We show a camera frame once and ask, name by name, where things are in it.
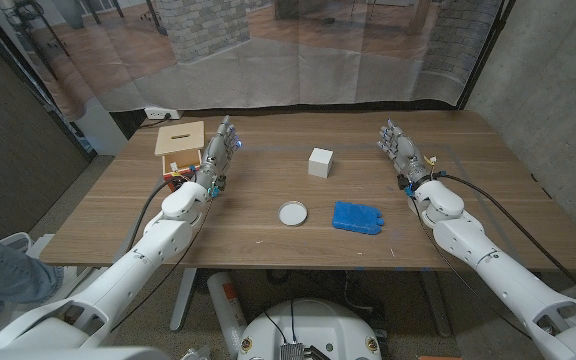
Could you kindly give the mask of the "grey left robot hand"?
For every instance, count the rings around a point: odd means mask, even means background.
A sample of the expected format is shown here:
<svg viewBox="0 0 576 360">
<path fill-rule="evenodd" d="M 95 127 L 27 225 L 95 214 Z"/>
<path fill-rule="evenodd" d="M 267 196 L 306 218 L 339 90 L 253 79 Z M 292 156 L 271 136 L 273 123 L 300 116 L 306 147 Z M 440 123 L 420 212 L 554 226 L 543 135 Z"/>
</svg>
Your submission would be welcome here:
<svg viewBox="0 0 576 360">
<path fill-rule="evenodd" d="M 195 182 L 202 185 L 211 197 L 216 197 L 225 189 L 230 162 L 241 146 L 236 128 L 230 116 L 226 115 L 205 147 L 201 164 L 195 172 Z"/>
</svg>

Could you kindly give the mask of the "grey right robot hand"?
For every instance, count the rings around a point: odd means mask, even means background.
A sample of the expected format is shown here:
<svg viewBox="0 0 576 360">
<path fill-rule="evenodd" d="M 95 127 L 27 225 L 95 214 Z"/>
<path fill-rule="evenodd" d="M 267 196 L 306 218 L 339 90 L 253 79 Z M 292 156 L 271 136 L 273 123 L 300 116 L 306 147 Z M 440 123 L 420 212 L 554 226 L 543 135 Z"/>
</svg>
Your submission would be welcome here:
<svg viewBox="0 0 576 360">
<path fill-rule="evenodd" d="M 432 179 L 420 149 L 400 127 L 388 120 L 387 124 L 381 127 L 379 135 L 377 146 L 392 161 L 401 188 L 405 187 L 403 181 L 417 188 Z"/>
</svg>

